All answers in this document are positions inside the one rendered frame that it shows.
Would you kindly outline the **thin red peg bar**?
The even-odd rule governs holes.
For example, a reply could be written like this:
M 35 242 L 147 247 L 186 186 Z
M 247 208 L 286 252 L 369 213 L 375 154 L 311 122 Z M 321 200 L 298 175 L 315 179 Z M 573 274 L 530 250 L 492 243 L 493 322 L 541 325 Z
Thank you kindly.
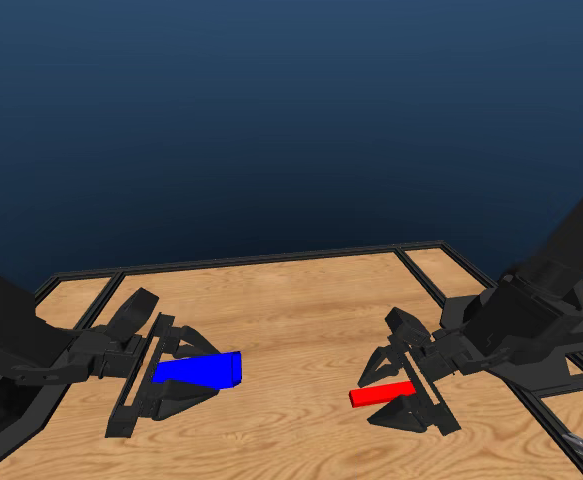
M 388 403 L 399 396 L 411 396 L 415 393 L 413 383 L 404 381 L 351 390 L 349 400 L 353 408 L 360 408 Z

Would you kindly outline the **blue hollow socket block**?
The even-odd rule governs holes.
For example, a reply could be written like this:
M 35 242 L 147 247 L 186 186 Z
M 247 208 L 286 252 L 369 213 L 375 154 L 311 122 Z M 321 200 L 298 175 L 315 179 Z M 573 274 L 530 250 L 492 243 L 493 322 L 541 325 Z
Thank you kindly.
M 242 381 L 239 351 L 159 362 L 153 383 L 175 380 L 216 390 L 229 389 Z

